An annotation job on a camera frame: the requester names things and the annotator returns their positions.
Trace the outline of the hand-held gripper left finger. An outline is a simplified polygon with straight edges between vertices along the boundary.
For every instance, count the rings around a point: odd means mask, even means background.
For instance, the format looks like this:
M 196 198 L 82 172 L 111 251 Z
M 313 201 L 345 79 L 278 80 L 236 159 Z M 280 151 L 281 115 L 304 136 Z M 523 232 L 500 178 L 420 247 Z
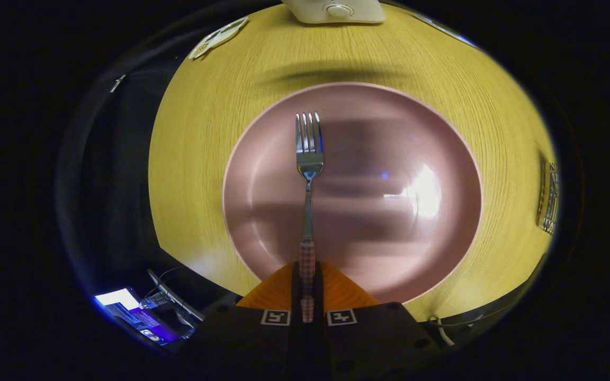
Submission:
M 217 306 L 191 337 L 193 380 L 293 380 L 302 327 L 300 266 L 276 271 L 237 304 Z

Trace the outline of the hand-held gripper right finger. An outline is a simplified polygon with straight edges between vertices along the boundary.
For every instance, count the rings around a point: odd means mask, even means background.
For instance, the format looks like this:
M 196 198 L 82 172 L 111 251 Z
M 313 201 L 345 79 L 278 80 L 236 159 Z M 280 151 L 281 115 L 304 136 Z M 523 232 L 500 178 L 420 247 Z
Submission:
M 320 263 L 315 290 L 332 380 L 410 380 L 438 357 L 439 344 L 400 302 L 328 308 Z

